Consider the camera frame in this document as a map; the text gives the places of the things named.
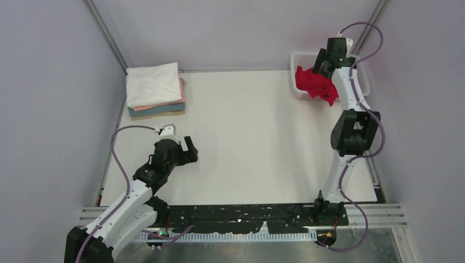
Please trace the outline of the red t shirt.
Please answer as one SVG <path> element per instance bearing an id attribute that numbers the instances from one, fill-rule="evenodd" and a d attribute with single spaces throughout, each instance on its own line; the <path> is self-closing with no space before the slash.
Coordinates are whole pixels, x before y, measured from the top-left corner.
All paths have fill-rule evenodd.
<path id="1" fill-rule="evenodd" d="M 301 66 L 298 66 L 294 76 L 297 89 L 307 92 L 312 99 L 321 98 L 332 107 L 339 98 L 332 81 L 322 74 L 313 73 L 313 68 L 303 70 Z"/>

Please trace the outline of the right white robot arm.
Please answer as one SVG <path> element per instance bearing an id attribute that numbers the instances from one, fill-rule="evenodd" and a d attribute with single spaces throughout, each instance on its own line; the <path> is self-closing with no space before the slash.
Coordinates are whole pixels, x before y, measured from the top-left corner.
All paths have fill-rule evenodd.
<path id="1" fill-rule="evenodd" d="M 330 226 L 345 216 L 344 190 L 356 162 L 368 151 L 378 130 L 379 112 L 366 105 L 357 79 L 357 59 L 349 55 L 351 39 L 333 37 L 320 49 L 313 73 L 329 79 L 336 88 L 342 113 L 334 125 L 330 143 L 334 150 L 329 175 L 314 200 L 314 219 L 318 225 Z"/>

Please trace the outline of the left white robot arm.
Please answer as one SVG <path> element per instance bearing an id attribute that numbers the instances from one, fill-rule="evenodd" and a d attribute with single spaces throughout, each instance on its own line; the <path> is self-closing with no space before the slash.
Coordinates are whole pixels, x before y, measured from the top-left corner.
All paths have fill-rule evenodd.
<path id="1" fill-rule="evenodd" d="M 114 262 L 122 249 L 150 225 L 168 216 L 167 203 L 155 194 L 175 167 L 198 160 L 191 137 L 179 141 L 164 137 L 155 143 L 153 154 L 129 182 L 129 191 L 84 228 L 74 227 L 67 235 L 65 262 Z"/>

